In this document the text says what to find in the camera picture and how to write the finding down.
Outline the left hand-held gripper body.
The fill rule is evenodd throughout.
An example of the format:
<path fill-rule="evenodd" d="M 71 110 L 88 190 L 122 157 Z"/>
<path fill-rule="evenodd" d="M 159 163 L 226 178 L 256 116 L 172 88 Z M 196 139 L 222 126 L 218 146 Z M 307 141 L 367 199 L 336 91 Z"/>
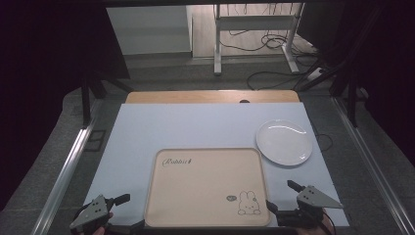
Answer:
<path fill-rule="evenodd" d="M 69 230 L 73 235 L 92 235 L 98 228 L 108 224 L 114 198 L 99 195 L 91 203 L 82 206 L 75 214 Z"/>

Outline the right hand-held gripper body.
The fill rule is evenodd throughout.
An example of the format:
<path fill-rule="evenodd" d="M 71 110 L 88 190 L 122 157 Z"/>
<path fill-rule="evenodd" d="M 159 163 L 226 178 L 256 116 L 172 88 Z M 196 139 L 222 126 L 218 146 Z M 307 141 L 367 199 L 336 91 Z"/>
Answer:
<path fill-rule="evenodd" d="M 305 189 L 298 193 L 298 207 L 293 211 L 279 211 L 277 222 L 280 226 L 295 228 L 315 228 L 323 221 L 323 210 L 342 209 L 344 206 L 318 190 L 312 185 L 304 186 Z"/>

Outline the person's right hand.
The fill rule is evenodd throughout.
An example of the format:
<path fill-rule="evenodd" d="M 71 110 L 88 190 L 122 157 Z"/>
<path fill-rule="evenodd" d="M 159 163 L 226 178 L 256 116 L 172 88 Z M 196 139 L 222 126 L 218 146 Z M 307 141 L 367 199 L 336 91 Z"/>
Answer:
<path fill-rule="evenodd" d="M 331 218 L 323 212 L 323 225 L 327 228 L 327 230 L 330 232 L 331 235 L 335 234 L 335 229 L 333 227 Z M 297 228 L 296 229 L 298 235 L 328 235 L 325 230 L 323 230 L 321 227 L 311 228 L 311 229 L 303 229 L 303 228 Z"/>

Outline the white round plate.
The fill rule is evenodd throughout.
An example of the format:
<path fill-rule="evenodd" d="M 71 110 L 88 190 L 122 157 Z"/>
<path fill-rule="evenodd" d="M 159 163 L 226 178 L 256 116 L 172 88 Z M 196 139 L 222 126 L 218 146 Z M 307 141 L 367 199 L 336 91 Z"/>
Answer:
<path fill-rule="evenodd" d="M 265 122 L 256 132 L 255 142 L 260 152 L 278 165 L 301 165 L 312 153 L 308 132 L 288 120 Z"/>

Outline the beige tray with rabbit print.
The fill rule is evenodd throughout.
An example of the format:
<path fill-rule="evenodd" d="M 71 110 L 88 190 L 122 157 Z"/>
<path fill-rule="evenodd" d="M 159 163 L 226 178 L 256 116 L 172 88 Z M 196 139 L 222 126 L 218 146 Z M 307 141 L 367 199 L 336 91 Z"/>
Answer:
<path fill-rule="evenodd" d="M 251 148 L 157 153 L 145 209 L 152 227 L 261 227 L 270 222 L 260 153 Z"/>

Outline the pale blue table mat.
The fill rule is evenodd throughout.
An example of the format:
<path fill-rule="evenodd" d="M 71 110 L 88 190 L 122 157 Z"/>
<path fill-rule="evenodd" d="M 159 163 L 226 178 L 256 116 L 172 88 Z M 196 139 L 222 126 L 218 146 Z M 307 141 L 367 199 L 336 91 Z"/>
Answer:
<path fill-rule="evenodd" d="M 289 120 L 305 131 L 312 152 L 296 166 L 263 160 L 269 200 L 282 210 L 296 205 L 292 179 L 313 185 L 334 199 L 338 193 L 302 103 L 262 104 L 125 104 L 87 193 L 87 202 L 103 194 L 129 194 L 131 201 L 115 209 L 115 222 L 131 224 L 143 218 L 155 156 L 162 149 L 232 148 L 256 146 L 260 126 Z"/>

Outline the black metal stand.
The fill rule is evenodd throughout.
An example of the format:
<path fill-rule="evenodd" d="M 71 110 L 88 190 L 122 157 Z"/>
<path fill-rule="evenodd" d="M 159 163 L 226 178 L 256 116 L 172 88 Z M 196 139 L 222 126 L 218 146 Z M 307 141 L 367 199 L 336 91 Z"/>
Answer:
<path fill-rule="evenodd" d="M 354 127 L 357 127 L 355 120 L 357 78 L 355 77 L 354 66 L 356 65 L 357 56 L 383 8 L 382 4 L 375 3 L 363 19 L 348 32 L 343 41 L 334 47 L 333 52 L 341 54 L 338 63 L 335 63 L 314 80 L 308 81 L 308 83 L 298 88 L 299 92 L 307 91 L 333 77 L 335 80 L 329 89 L 329 93 L 331 96 L 339 97 L 347 89 L 346 116 Z"/>
<path fill-rule="evenodd" d="M 115 87 L 130 93 L 134 89 L 118 79 L 111 77 L 102 71 L 93 70 L 84 73 L 81 76 L 81 103 L 82 103 L 82 127 L 86 128 L 92 122 L 91 107 L 90 107 L 90 96 L 89 92 L 92 92 L 95 98 L 103 99 L 107 95 L 107 90 L 103 85 L 103 80 L 109 82 Z"/>

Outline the white power strip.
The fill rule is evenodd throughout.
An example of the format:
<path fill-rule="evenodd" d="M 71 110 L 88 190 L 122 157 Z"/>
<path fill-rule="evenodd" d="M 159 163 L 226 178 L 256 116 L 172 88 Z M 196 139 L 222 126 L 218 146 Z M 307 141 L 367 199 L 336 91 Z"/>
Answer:
<path fill-rule="evenodd" d="M 321 74 L 323 74 L 325 71 L 322 68 L 317 68 L 316 70 L 314 70 L 308 77 L 307 80 L 314 80 L 315 78 L 317 78 L 318 76 L 320 76 Z"/>

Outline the white cabinet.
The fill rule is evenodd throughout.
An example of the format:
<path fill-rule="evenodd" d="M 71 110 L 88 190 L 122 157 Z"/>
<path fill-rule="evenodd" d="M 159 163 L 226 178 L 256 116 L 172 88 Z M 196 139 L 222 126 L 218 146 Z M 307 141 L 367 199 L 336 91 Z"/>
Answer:
<path fill-rule="evenodd" d="M 185 6 L 108 8 L 123 55 L 190 52 Z"/>

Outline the aluminium rail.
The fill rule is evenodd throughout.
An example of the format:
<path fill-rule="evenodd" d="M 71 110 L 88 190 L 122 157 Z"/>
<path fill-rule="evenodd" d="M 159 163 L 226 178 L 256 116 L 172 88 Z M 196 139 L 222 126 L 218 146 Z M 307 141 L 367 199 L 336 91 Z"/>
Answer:
<path fill-rule="evenodd" d="M 100 111 L 102 103 L 103 101 L 101 99 L 97 99 L 93 102 L 92 107 L 89 109 L 91 112 L 91 120 L 85 127 L 82 127 L 78 131 L 66 161 L 64 162 L 48 199 L 30 232 L 30 235 L 47 235 L 58 212 L 59 206 L 63 201 L 64 195 L 69 188 L 69 183 L 95 125 L 97 114 Z"/>
<path fill-rule="evenodd" d="M 348 119 L 346 106 L 340 101 L 339 98 L 331 98 L 331 100 L 350 138 L 352 139 L 359 153 L 359 156 L 364 161 L 366 168 L 368 169 L 374 183 L 378 188 L 378 191 L 380 192 L 383 200 L 387 205 L 387 208 L 393 217 L 393 220 L 399 228 L 400 234 L 415 235 L 415 225 L 411 221 L 406 208 L 404 207 L 401 200 L 397 197 L 397 194 L 392 189 L 386 176 L 383 174 L 360 131 L 357 127 L 354 127 L 352 122 Z"/>

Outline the white metal desk frame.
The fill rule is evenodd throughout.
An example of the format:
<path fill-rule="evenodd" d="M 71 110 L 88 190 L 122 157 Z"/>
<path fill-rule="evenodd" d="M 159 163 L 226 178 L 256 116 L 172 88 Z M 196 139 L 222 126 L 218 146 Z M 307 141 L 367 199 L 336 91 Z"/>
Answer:
<path fill-rule="evenodd" d="M 221 44 L 220 32 L 225 30 L 287 30 L 286 42 L 282 44 L 282 51 L 292 73 L 299 73 L 300 70 L 295 62 L 292 53 L 294 38 L 300 23 L 300 17 L 304 4 L 300 3 L 293 15 L 281 16 L 220 16 L 220 6 L 214 5 L 215 22 L 215 47 L 213 73 L 221 75 Z"/>

